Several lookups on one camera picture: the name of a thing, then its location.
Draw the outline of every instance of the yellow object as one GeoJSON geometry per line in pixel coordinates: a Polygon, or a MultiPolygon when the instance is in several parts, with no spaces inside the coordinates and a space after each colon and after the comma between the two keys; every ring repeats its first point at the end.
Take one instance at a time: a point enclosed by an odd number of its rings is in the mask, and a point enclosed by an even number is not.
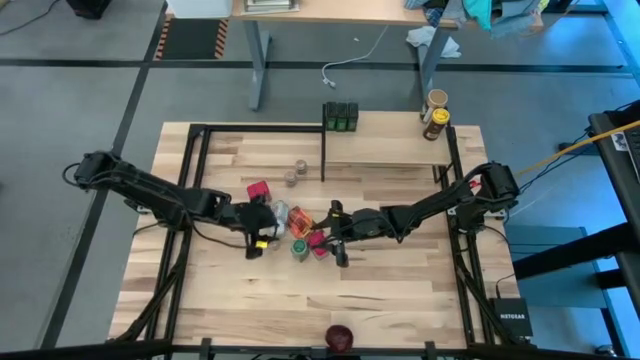
{"type": "Polygon", "coordinates": [[[541,13],[547,8],[547,6],[549,6],[549,0],[540,0],[540,3],[538,4],[538,12],[541,13]]]}
{"type": "Polygon", "coordinates": [[[433,115],[431,116],[433,122],[438,125],[446,125],[449,122],[450,117],[451,115],[449,114],[449,111],[447,111],[447,109],[435,109],[433,110],[433,115]]]}
{"type": "Polygon", "coordinates": [[[530,171],[533,171],[533,170],[539,168],[540,166],[544,166],[544,165],[552,162],[553,160],[559,158],[560,156],[562,156],[562,155],[564,155],[564,154],[566,154],[568,152],[571,152],[571,151],[573,151],[575,149],[581,148],[581,147],[583,147],[583,146],[585,146],[587,144],[591,144],[594,141],[598,141],[598,140],[604,139],[606,137],[609,137],[612,134],[615,134],[617,132],[622,132],[622,131],[629,130],[629,129],[634,128],[636,126],[640,126],[640,120],[634,121],[631,124],[627,124],[625,126],[620,126],[619,128],[615,128],[613,130],[609,130],[606,133],[602,133],[600,135],[596,135],[596,136],[594,136],[592,138],[589,138],[587,140],[583,140],[583,141],[581,141],[581,142],[579,142],[579,143],[577,143],[575,145],[569,146],[568,148],[566,148],[566,149],[564,149],[562,151],[558,151],[557,153],[555,153],[555,154],[551,155],[550,157],[540,161],[539,163],[520,171],[516,175],[517,176],[522,176],[522,175],[524,175],[524,174],[526,174],[526,173],[528,173],[530,171]]]}

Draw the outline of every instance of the book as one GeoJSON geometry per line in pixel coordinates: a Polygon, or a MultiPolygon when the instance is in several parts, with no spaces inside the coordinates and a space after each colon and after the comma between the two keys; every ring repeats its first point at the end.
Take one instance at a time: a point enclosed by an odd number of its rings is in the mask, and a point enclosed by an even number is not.
{"type": "Polygon", "coordinates": [[[299,11],[297,0],[245,0],[243,14],[273,14],[299,11]]]}

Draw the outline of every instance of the orange object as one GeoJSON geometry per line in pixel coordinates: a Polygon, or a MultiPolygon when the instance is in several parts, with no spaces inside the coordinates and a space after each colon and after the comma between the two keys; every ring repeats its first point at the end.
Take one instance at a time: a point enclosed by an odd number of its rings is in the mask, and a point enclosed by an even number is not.
{"type": "Polygon", "coordinates": [[[296,206],[289,211],[287,226],[296,239],[304,239],[311,233],[313,219],[299,206],[296,206]]]}

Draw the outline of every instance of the black box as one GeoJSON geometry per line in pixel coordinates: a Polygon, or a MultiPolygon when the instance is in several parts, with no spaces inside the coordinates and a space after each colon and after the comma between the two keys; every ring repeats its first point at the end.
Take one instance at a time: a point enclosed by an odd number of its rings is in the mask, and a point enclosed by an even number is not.
{"type": "Polygon", "coordinates": [[[514,336],[533,336],[529,309],[525,299],[491,299],[491,304],[502,324],[511,330],[514,336]]]}

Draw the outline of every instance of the small cup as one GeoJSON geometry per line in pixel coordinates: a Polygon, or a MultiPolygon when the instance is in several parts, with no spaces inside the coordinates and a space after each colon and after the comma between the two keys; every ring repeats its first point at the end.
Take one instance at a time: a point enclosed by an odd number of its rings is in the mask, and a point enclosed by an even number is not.
{"type": "Polygon", "coordinates": [[[293,171],[287,171],[284,174],[284,182],[288,187],[294,187],[298,183],[298,176],[293,171]]]}
{"type": "Polygon", "coordinates": [[[298,175],[304,175],[307,173],[307,162],[304,160],[296,161],[296,173],[298,175]]]}

